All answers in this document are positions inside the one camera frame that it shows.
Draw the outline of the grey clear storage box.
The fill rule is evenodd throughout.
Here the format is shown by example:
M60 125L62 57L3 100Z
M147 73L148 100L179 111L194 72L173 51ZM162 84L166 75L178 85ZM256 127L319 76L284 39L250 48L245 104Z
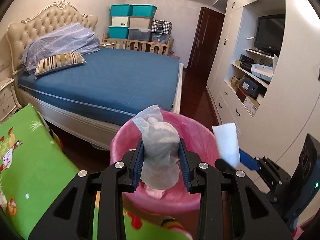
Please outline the grey clear storage box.
M151 39L151 29L129 29L129 40L137 40L137 41L150 41Z

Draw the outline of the black television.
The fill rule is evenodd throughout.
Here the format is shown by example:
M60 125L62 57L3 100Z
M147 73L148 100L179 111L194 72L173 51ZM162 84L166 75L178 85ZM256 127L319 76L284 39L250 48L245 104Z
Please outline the black television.
M284 37L285 14L258 18L254 47L265 53L279 56Z

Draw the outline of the white foam sheet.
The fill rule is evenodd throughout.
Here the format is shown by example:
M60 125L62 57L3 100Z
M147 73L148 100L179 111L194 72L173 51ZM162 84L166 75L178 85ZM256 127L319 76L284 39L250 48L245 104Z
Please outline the white foam sheet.
M212 129L219 157L236 169L240 164L240 150L235 123L229 122L213 126Z

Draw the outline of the teal storage box upper right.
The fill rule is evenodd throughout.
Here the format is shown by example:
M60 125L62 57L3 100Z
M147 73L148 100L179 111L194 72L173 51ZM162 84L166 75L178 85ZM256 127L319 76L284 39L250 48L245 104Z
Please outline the teal storage box upper right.
M152 4L133 4L132 16L154 18L157 7Z

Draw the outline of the dark wooden door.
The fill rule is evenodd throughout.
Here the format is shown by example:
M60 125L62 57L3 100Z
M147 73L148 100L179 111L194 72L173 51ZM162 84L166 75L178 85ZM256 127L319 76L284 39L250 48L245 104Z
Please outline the dark wooden door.
M207 76L210 73L220 40L225 15L201 7L187 68Z

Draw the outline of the teal storage box upper left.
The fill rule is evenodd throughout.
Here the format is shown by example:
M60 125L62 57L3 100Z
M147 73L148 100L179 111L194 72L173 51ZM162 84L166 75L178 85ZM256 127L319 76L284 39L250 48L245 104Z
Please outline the teal storage box upper left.
M132 5L131 4L113 4L111 5L110 16L131 16Z

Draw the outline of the lavender folded duvet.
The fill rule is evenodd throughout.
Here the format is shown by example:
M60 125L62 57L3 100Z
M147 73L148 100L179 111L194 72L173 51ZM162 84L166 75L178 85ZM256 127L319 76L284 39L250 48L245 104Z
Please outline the lavender folded duvet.
M47 57L75 51L87 55L99 51L99 38L94 31L73 23L36 38L25 48L21 63L34 74L38 62Z

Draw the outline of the white tissue pile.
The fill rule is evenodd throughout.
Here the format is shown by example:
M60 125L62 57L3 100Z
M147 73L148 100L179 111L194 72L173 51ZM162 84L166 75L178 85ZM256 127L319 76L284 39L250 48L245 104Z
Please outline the white tissue pile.
M144 145L141 181L155 190L167 190L179 180L178 147L180 136L172 124L163 120L158 105L139 112L132 119Z

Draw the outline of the houndstooth bag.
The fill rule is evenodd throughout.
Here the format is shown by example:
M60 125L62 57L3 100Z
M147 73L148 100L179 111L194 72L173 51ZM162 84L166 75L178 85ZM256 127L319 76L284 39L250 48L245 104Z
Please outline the houndstooth bag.
M151 27L152 33L171 34L171 31L172 23L170 21L153 19Z

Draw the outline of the green cartoon tablecloth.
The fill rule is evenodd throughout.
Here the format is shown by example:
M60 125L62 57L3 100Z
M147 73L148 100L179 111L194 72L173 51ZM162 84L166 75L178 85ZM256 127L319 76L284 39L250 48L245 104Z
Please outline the green cartoon tablecloth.
M1 211L21 239L78 171L34 106L1 125Z

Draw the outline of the white storage box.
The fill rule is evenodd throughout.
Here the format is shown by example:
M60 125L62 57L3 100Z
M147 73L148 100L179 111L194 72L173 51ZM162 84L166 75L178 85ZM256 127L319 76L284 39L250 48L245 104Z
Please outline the white storage box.
M130 17L129 16L112 16L111 26L112 27L129 27Z

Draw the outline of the beige tufted headboard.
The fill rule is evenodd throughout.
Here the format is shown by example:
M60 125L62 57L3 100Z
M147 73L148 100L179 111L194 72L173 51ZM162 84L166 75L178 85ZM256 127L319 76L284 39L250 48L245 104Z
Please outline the beige tufted headboard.
M12 75L16 76L23 69L21 63L23 52L36 38L72 23L80 23L83 27L93 30L97 22L97 16L82 14L72 3L65 0L46 6L34 17L12 22L6 33Z

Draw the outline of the striped pillow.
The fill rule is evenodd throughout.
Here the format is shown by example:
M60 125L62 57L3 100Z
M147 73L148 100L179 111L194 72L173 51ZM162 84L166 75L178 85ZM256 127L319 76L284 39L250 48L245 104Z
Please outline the striped pillow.
M36 67L35 76L39 77L51 72L83 64L86 64L86 60L80 53L69 51L47 57L39 61Z

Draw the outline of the teal storage box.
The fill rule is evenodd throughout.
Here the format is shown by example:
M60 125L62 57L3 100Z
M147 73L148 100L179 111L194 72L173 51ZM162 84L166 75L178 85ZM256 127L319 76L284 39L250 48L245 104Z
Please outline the teal storage box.
M131 16L132 5L131 4L113 4L111 5L110 16Z
M132 16L154 18L157 7L152 4L133 4Z
M129 27L127 26L109 26L108 37L127 39L129 35Z

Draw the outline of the wooden crib rail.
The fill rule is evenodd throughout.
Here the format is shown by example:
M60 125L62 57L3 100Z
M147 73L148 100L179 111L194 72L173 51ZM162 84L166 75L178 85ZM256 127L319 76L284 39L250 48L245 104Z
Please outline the wooden crib rail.
M167 44L150 41L128 40L121 38L106 38L103 36L100 46L112 49L124 49L154 53L169 56L172 53L174 41Z

